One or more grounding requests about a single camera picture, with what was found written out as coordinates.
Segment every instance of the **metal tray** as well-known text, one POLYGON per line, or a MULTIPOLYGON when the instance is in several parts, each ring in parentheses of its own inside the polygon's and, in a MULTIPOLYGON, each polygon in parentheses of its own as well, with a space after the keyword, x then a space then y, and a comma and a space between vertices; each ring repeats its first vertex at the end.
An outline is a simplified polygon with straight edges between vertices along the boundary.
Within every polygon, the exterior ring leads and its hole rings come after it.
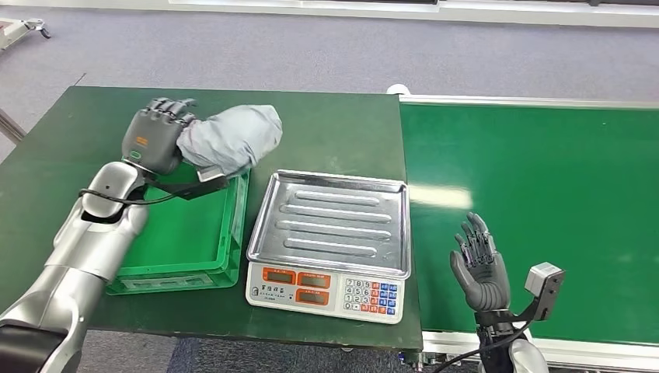
POLYGON ((406 279, 412 257, 407 185, 278 170, 263 197, 247 257, 406 279))

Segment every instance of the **black cable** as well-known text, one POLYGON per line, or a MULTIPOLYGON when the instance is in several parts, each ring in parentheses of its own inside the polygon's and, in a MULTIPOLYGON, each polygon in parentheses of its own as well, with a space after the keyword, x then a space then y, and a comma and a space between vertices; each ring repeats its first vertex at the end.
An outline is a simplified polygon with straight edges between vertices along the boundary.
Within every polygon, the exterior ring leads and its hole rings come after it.
POLYGON ((106 200, 111 200, 113 202, 117 202, 117 203, 120 203, 120 204, 142 204, 142 205, 145 205, 145 204, 159 204, 160 202, 165 202, 166 200, 171 200, 172 198, 176 197, 175 194, 168 194, 164 197, 156 198, 154 200, 125 200, 123 198, 111 197, 111 196, 108 196, 107 194, 103 194, 103 193, 100 193, 100 192, 97 192, 97 191, 91 190, 91 189, 81 189, 78 192, 78 197, 82 197, 85 194, 92 194, 93 196, 101 197, 101 198, 104 198, 106 200))
POLYGON ((528 328, 531 326, 531 322, 533 322, 533 320, 529 320, 529 321, 527 321, 526 324, 524 324, 524 326, 523 326, 521 329, 519 329, 519 330, 516 331, 515 333, 511 334, 510 336, 508 336, 508 337, 506 337, 506 338, 504 338, 504 339, 502 339, 502 340, 500 340, 500 341, 498 341, 498 342, 495 342, 495 343, 489 344, 489 345, 487 345, 487 346, 485 346, 485 347, 481 347, 481 348, 479 348, 478 350, 474 350, 474 351, 470 351, 470 352, 465 352, 465 353, 462 354, 462 355, 458 355, 458 356, 456 356, 456 357, 453 357, 453 358, 452 358, 451 360, 449 360, 449 361, 445 361, 445 362, 441 363, 441 364, 437 367, 437 369, 435 369, 435 370, 433 371, 433 373, 438 373, 438 372, 440 372, 440 371, 443 371, 446 367, 449 367, 449 366, 451 366, 452 364, 457 363, 457 362, 460 361, 460 360, 466 359, 467 357, 471 357, 471 356, 473 356, 473 355, 475 355, 475 354, 480 354, 480 353, 482 353, 482 352, 486 352, 486 351, 489 351, 489 350, 493 350, 493 349, 495 349, 495 348, 502 347, 502 346, 505 346, 506 344, 511 343, 512 341, 516 340, 516 339, 517 339, 517 338, 518 338, 518 337, 519 337, 519 336, 520 336, 520 335, 521 335, 526 329, 528 329, 528 328))

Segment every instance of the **green plastic crate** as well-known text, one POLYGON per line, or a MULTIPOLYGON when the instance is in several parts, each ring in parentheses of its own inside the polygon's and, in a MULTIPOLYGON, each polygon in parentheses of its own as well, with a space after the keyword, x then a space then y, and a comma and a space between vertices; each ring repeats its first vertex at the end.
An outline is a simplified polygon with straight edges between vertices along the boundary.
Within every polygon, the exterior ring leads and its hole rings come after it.
MULTIPOLYGON (((149 206, 109 295, 229 288, 238 281, 249 173, 194 200, 149 206)), ((149 188, 147 199, 166 193, 149 188)))

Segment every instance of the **digital scale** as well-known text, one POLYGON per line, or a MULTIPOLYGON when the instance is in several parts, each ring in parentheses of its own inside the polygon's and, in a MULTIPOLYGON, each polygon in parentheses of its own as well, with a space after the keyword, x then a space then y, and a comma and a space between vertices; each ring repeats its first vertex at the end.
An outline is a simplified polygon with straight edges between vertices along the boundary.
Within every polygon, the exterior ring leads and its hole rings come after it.
POLYGON ((247 257, 251 305, 398 323, 411 271, 407 185, 279 170, 247 257))

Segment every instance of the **gray carpet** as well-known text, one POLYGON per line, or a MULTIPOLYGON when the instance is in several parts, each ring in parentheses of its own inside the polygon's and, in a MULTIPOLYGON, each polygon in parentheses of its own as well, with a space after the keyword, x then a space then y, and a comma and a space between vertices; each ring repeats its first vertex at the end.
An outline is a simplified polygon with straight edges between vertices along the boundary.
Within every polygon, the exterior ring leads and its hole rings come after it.
MULTIPOLYGON (((659 30, 7 6, 0 16, 44 18, 54 35, 34 33, 0 52, 0 107, 27 130, 78 81, 336 92, 401 82, 426 94, 659 100, 659 30)), ((11 150, 0 138, 0 161, 11 150)), ((80 371, 407 371, 382 351, 175 346, 91 332, 80 371)))

